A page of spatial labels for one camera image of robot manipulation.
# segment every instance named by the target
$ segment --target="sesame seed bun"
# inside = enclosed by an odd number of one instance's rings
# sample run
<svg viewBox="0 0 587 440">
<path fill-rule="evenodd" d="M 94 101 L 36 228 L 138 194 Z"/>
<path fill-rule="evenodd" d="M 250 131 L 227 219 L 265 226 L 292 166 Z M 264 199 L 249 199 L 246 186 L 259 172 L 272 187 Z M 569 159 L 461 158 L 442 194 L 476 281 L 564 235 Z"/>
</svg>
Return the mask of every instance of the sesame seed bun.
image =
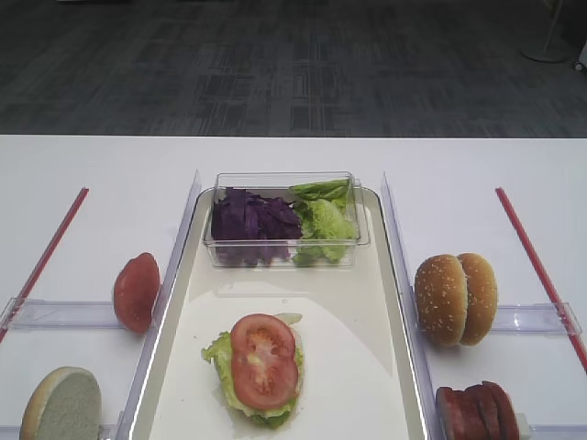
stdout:
<svg viewBox="0 0 587 440">
<path fill-rule="evenodd" d="M 415 274 L 415 302 L 422 330 L 437 344 L 457 345 L 467 320 L 467 280 L 452 255 L 428 258 Z"/>
<path fill-rule="evenodd" d="M 460 254 L 457 257 L 467 276 L 467 322 L 460 342 L 475 346 L 489 333 L 497 312 L 497 283 L 492 266 L 478 254 Z"/>
</svg>

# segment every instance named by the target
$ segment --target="tomato slice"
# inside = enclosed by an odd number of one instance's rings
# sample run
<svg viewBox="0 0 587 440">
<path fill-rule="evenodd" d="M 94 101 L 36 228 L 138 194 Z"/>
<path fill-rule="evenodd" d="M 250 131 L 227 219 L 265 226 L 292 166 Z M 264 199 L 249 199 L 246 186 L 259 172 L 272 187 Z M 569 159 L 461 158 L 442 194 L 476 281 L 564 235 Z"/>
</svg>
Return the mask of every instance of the tomato slice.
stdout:
<svg viewBox="0 0 587 440">
<path fill-rule="evenodd" d="M 159 286 L 159 268 L 151 254 L 145 252 L 130 260 L 114 285 L 113 303 L 118 321 L 132 332 L 147 332 Z"/>
<path fill-rule="evenodd" d="M 272 410 L 295 395 L 295 339 L 286 323 L 268 314 L 250 314 L 232 328 L 230 343 L 235 393 L 241 402 Z"/>
</svg>

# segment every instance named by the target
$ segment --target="red stick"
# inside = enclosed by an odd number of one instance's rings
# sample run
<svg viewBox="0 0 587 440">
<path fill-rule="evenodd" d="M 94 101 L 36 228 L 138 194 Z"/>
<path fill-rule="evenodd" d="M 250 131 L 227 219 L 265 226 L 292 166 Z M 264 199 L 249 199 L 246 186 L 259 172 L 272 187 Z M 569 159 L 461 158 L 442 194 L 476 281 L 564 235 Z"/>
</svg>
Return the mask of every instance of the red stick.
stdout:
<svg viewBox="0 0 587 440">
<path fill-rule="evenodd" d="M 87 188 L 82 188 L 80 192 L 77 194 L 77 197 L 73 201 L 70 210 L 67 212 L 67 214 L 61 221 L 61 224 L 57 228 L 57 231 L 55 231 L 55 234 L 53 235 L 53 238 L 47 245 L 47 248 L 43 252 L 43 255 L 40 256 L 39 262 L 37 263 L 33 271 L 30 273 L 30 276 L 28 277 L 27 282 L 25 282 L 23 288 L 20 290 L 20 293 L 17 296 L 17 301 L 15 302 L 15 305 L 13 306 L 12 310 L 10 311 L 10 315 L 6 320 L 6 324 L 10 323 L 10 321 L 12 321 L 13 318 L 17 315 L 21 305 L 30 294 L 30 291 L 33 290 L 33 287 L 39 279 L 41 272 L 43 271 L 43 269 L 45 269 L 45 266 L 47 265 L 49 258 L 51 257 L 53 251 L 61 241 L 63 234 L 65 234 L 65 231 L 67 230 L 68 226 L 77 214 L 77 211 L 80 209 L 80 206 L 82 205 L 83 199 L 85 199 L 85 196 L 89 191 L 90 190 L 88 190 Z M 7 332 L 7 328 L 0 328 L 0 342 L 2 342 Z"/>
<path fill-rule="evenodd" d="M 504 210 L 507 213 L 507 216 L 510 218 L 510 222 L 514 227 L 517 236 L 520 238 L 520 241 L 522 242 L 522 245 L 524 246 L 524 249 L 526 250 L 528 257 L 530 258 L 530 262 L 532 263 L 532 266 L 534 266 L 536 274 L 540 278 L 540 281 L 542 282 L 544 289 L 547 291 L 550 301 L 556 305 L 562 304 L 559 294 L 557 293 L 557 290 L 555 289 L 552 280 L 547 274 L 547 270 L 544 269 L 544 266 L 542 265 L 542 262 L 540 261 L 540 258 L 538 257 L 536 250 L 532 246 L 530 238 L 528 237 L 526 231 L 524 230 L 524 227 L 522 226 L 522 222 L 520 222 L 520 219 L 515 214 L 514 207 L 510 203 L 510 200 L 507 198 L 507 195 L 505 195 L 504 188 L 495 188 L 495 192 L 497 193 L 497 197 L 499 197 L 500 202 L 504 206 Z M 563 313 L 561 315 L 561 319 L 562 323 L 564 323 L 566 328 L 572 328 L 566 314 Z M 577 353 L 577 356 L 579 357 L 579 360 L 581 361 L 581 364 L 585 369 L 585 372 L 587 372 L 587 351 L 585 350 L 585 345 L 583 344 L 581 338 L 578 335 L 568 336 L 570 343 L 575 349 L 575 352 Z"/>
</svg>

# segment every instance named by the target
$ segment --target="gray carpet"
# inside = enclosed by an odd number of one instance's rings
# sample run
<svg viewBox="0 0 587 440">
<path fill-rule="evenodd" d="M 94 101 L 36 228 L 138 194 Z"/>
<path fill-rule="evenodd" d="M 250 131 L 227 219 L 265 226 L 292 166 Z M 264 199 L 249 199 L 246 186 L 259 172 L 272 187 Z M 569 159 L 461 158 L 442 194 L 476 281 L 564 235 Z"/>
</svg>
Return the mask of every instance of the gray carpet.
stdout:
<svg viewBox="0 0 587 440">
<path fill-rule="evenodd" d="M 587 138 L 540 0 L 0 0 L 0 133 Z"/>
</svg>

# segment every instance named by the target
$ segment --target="plastic container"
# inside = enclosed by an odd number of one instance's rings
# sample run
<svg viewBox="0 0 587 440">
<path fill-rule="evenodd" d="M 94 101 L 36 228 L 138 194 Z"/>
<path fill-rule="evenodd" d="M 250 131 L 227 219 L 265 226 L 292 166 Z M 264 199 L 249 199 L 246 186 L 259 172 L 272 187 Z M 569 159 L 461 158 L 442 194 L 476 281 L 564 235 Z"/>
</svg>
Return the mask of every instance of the plastic container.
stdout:
<svg viewBox="0 0 587 440">
<path fill-rule="evenodd" d="M 290 187 L 306 183 L 346 181 L 345 218 L 355 229 L 350 239 L 255 239 L 223 240 L 212 236 L 214 205 L 225 199 L 228 188 L 244 189 L 261 197 L 282 197 L 287 203 L 302 199 Z M 217 267 L 351 266 L 355 248 L 369 243 L 360 183 L 350 172 L 269 172 L 219 174 L 207 217 L 204 244 Z"/>
</svg>

